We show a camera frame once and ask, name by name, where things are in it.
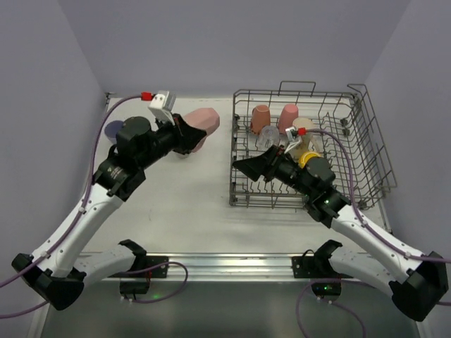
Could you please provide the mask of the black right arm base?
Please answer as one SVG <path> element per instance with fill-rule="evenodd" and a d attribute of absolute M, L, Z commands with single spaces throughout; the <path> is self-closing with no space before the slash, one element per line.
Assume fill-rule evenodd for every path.
<path fill-rule="evenodd" d="M 301 256 L 293 256 L 291 264 L 294 278 L 340 279 L 341 275 L 329 262 L 332 253 L 340 247 L 340 242 L 330 239 L 315 251 L 307 249 Z M 335 301 L 341 295 L 342 285 L 340 282 L 315 282 L 310 289 L 320 300 Z"/>

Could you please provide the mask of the yellow mug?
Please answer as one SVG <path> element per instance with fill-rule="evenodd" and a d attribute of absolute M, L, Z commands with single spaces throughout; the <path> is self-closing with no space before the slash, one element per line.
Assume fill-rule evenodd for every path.
<path fill-rule="evenodd" d="M 315 151 L 304 152 L 298 160 L 299 167 L 304 168 L 306 166 L 306 164 L 308 163 L 308 161 L 313 158 L 321 158 L 321 155 Z"/>

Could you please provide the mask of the pink plastic cup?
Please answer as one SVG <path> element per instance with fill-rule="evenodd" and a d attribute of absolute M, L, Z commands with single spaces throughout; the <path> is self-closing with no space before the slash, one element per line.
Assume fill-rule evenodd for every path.
<path fill-rule="evenodd" d="M 292 127 L 293 121 L 299 117 L 299 109 L 295 104 L 286 104 L 278 119 L 278 131 L 285 134 L 286 129 Z"/>

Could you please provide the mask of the aluminium mounting rail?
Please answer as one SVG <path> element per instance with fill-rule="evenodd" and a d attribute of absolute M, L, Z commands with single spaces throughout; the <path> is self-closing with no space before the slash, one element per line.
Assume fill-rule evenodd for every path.
<path fill-rule="evenodd" d="M 72 270 L 83 274 L 85 284 L 93 284 L 102 279 L 113 277 L 116 273 L 128 270 L 134 261 L 132 252 L 118 245 L 112 250 L 84 258 L 64 262 L 56 254 L 43 257 L 39 268 L 50 271 L 55 277 L 69 276 Z M 329 260 L 332 268 L 341 276 L 357 278 L 362 282 L 389 281 L 404 282 L 420 263 L 411 257 L 390 253 L 382 262 L 367 253 L 355 253 L 345 247 L 338 248 Z M 256 257 L 225 257 L 225 256 L 183 256 L 181 261 L 173 261 L 164 265 L 187 268 L 188 273 L 206 276 L 229 275 L 274 275 L 292 270 L 291 258 L 256 256 Z"/>

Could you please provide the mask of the orange floral mug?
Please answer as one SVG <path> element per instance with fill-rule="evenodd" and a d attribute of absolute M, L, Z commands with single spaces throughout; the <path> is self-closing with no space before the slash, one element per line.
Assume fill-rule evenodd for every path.
<path fill-rule="evenodd" d="M 271 113 L 267 105 L 255 106 L 252 111 L 250 130 L 255 135 L 260 135 L 264 127 L 271 124 Z"/>

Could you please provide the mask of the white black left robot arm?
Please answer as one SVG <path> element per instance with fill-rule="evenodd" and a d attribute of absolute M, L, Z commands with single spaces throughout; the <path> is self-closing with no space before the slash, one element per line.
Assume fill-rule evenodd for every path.
<path fill-rule="evenodd" d="M 147 252 L 129 239 L 86 260 L 79 255 L 109 216 L 145 181 L 144 172 L 149 166 L 171 151 L 191 153 L 216 128 L 194 127 L 175 114 L 173 121 L 159 123 L 158 130 L 153 131 L 146 118 L 128 118 L 108 158 L 99 165 L 85 196 L 73 209 L 73 222 L 64 220 L 32 254 L 18 254 L 13 268 L 58 311 L 71 306 L 85 287 L 106 277 L 143 273 Z"/>

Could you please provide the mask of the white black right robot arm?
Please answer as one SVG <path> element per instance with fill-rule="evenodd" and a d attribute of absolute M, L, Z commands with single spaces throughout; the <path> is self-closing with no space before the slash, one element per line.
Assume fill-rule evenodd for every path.
<path fill-rule="evenodd" d="M 232 166 L 254 182 L 277 179 L 305 195 L 307 213 L 316 222 L 351 239 L 375 260 L 360 263 L 346 275 L 388 294 L 408 318 L 425 320 L 449 289 L 445 259 L 405 244 L 368 219 L 333 186 L 335 173 L 326 159 L 310 152 L 302 160 L 300 165 L 283 147 L 272 146 Z"/>

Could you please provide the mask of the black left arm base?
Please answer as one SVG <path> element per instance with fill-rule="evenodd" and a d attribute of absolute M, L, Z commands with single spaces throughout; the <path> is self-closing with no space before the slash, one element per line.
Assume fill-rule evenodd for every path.
<path fill-rule="evenodd" d="M 121 296 L 137 300 L 137 295 L 145 295 L 149 291 L 152 278 L 164 279 L 167 277 L 168 265 L 163 263 L 169 262 L 169 257 L 148 256 L 147 251 L 131 239 L 125 239 L 119 244 L 129 249 L 135 258 L 128 270 L 116 273 L 113 277 L 137 278 L 137 281 L 119 283 Z"/>

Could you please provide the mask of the clear glass tumbler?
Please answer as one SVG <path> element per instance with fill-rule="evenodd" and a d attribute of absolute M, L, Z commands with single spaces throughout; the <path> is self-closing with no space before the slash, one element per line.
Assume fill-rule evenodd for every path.
<path fill-rule="evenodd" d="M 280 141 L 280 134 L 277 127 L 266 125 L 262 128 L 258 140 L 257 148 L 259 150 L 267 149 L 270 146 L 278 146 Z"/>

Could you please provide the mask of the pink faceted mug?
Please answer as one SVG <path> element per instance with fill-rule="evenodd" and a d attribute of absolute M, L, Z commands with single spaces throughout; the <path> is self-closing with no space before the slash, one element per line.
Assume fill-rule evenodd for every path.
<path fill-rule="evenodd" d="M 213 134 L 220 125 L 220 116 L 213 108 L 198 108 L 184 115 L 183 119 L 191 127 L 206 132 L 206 136 L 196 145 L 192 153 L 199 151 L 207 137 Z"/>

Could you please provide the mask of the lavender plastic cup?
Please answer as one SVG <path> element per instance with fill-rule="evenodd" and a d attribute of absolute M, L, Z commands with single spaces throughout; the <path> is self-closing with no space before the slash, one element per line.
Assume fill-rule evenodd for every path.
<path fill-rule="evenodd" d="M 104 127 L 105 137 L 112 143 L 116 143 L 116 135 L 123 127 L 122 120 L 112 120 Z"/>

